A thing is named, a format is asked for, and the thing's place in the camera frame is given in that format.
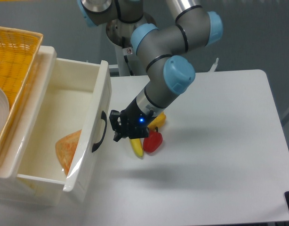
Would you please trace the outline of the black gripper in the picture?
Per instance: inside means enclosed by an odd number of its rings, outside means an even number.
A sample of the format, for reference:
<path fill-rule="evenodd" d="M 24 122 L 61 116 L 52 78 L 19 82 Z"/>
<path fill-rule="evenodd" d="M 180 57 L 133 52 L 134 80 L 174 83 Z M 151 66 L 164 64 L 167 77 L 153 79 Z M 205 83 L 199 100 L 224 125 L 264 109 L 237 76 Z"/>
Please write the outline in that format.
<path fill-rule="evenodd" d="M 137 97 L 125 110 L 111 110 L 109 120 L 114 131 L 113 140 L 118 142 L 121 138 L 149 137 L 148 125 L 158 116 L 159 109 L 152 104 L 146 95 Z"/>

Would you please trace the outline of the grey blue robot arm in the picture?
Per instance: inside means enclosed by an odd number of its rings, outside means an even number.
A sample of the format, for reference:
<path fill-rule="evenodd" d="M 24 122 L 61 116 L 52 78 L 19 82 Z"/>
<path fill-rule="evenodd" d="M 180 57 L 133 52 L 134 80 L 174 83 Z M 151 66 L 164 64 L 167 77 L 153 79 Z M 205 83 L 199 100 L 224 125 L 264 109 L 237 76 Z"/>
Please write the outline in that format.
<path fill-rule="evenodd" d="M 109 116 L 114 140 L 145 138 L 149 124 L 195 79 L 193 66 L 183 54 L 219 41 L 223 36 L 220 16 L 203 9 L 198 0 L 169 0 L 175 24 L 160 30 L 149 23 L 141 0 L 80 0 L 87 24 L 114 27 L 115 45 L 132 48 L 149 82 L 122 111 Z"/>

